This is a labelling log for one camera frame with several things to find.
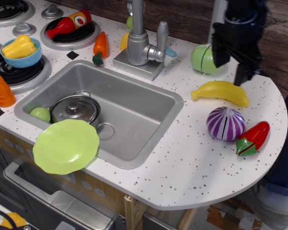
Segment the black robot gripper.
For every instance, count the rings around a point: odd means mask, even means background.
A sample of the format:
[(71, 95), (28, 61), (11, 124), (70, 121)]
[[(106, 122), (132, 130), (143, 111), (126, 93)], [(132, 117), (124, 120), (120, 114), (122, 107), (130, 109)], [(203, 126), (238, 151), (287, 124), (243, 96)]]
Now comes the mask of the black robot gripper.
[(219, 68), (230, 61), (230, 57), (240, 64), (234, 80), (241, 86), (253, 78), (253, 70), (259, 67), (262, 54), (258, 42), (265, 27), (265, 10), (249, 10), (245, 15), (237, 11), (226, 12), (224, 23), (214, 23), (212, 52), (214, 65)]

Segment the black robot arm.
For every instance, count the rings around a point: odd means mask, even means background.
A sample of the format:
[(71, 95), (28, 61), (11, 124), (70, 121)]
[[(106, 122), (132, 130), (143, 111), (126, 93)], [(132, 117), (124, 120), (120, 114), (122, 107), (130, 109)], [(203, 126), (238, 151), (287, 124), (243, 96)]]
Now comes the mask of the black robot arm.
[(212, 52), (214, 64), (220, 67), (233, 57), (239, 64), (235, 86), (250, 81), (261, 72), (263, 60), (258, 43), (264, 29), (272, 24), (273, 14), (265, 0), (229, 0), (224, 23), (214, 23)]

